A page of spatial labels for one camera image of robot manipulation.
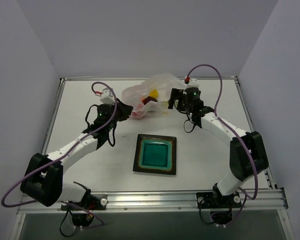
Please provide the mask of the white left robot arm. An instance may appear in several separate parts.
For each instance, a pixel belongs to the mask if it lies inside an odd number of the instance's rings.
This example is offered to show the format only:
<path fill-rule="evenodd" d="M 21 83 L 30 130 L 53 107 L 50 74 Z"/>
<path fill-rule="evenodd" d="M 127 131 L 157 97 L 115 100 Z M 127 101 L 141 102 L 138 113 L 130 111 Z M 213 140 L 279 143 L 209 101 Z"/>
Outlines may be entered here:
<path fill-rule="evenodd" d="M 65 201 L 73 202 L 80 210 L 90 206 L 90 189 L 78 182 L 65 183 L 63 176 L 72 165 L 108 142 L 110 131 L 130 117 L 133 107 L 118 100 L 97 105 L 96 110 L 96 119 L 75 140 L 46 155 L 32 156 L 20 185 L 21 192 L 46 207 Z"/>

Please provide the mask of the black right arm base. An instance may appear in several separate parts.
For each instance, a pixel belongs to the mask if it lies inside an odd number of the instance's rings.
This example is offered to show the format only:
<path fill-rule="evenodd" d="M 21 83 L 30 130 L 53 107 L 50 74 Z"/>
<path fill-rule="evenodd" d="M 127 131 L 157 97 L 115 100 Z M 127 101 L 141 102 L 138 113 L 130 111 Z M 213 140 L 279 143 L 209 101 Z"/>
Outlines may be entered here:
<path fill-rule="evenodd" d="M 216 227 L 225 228 L 234 219 L 234 209 L 242 209 L 242 201 L 239 193 L 235 193 L 222 196 L 217 193 L 209 192 L 197 192 L 196 193 L 197 208 L 199 210 L 200 220 L 206 225 L 215 225 Z M 209 210 L 210 220 L 204 219 L 202 215 L 203 210 Z"/>

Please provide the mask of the dark brown fake fruit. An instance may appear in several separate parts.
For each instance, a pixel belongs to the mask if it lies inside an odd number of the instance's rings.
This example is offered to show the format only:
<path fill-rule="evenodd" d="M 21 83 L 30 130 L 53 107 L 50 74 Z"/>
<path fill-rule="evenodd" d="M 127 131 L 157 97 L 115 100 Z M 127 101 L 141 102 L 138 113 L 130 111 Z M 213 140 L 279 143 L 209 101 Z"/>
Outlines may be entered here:
<path fill-rule="evenodd" d="M 158 102 L 158 100 L 156 98 L 152 97 L 152 96 L 148 96 L 148 97 L 146 97 L 142 100 L 142 103 L 144 105 L 148 104 L 149 102 L 155 102 L 156 103 L 156 102 Z"/>

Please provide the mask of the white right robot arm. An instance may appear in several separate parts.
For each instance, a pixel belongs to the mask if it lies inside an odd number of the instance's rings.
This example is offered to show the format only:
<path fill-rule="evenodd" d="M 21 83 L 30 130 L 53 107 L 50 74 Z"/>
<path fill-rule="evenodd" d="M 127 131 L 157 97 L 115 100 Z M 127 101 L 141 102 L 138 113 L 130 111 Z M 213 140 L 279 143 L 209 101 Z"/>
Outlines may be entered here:
<path fill-rule="evenodd" d="M 258 174 L 269 167 L 263 138 L 257 131 L 248 132 L 218 115 L 218 96 L 214 107 L 204 104 L 198 87 L 173 88 L 168 108 L 189 117 L 195 127 L 207 130 L 229 147 L 229 173 L 215 185 L 213 203 L 224 206 L 230 195 L 240 190 L 250 200 L 257 197 Z"/>

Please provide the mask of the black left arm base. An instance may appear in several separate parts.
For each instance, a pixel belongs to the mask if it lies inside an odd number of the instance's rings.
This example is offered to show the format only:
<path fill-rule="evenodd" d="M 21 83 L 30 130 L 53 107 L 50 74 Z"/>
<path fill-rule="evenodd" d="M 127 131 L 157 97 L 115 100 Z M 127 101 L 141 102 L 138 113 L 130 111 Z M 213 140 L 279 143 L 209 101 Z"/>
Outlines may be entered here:
<path fill-rule="evenodd" d="M 105 211 L 107 209 L 108 197 L 105 194 L 97 196 L 86 193 L 80 202 L 62 201 L 66 211 L 70 213 L 72 223 L 80 229 L 99 228 L 106 225 L 105 221 L 93 211 Z"/>

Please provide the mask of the translucent white plastic bag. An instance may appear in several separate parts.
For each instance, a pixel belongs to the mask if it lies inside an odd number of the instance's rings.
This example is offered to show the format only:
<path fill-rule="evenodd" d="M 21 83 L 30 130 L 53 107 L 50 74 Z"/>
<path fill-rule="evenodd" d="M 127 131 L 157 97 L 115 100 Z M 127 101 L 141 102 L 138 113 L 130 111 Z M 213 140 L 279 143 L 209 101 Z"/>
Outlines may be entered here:
<path fill-rule="evenodd" d="M 141 119 L 147 113 L 165 114 L 173 88 L 184 90 L 186 84 L 171 73 L 157 74 L 124 89 L 121 101 L 133 107 L 131 119 Z"/>

